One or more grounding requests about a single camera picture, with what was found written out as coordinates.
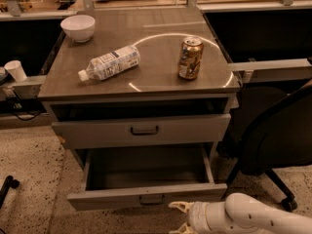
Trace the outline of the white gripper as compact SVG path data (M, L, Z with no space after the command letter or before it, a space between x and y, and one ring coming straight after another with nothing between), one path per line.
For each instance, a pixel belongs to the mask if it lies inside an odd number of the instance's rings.
M188 213L187 221L190 226L184 222L177 230L178 234L195 234L194 231L198 234L213 234L221 229L223 203L174 201L170 202L169 208Z

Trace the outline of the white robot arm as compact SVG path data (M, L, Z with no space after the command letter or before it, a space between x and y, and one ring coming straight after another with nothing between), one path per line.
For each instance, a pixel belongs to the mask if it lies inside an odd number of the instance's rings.
M186 221L170 234L312 234L312 219L272 208L243 193L222 202L169 204L186 214Z

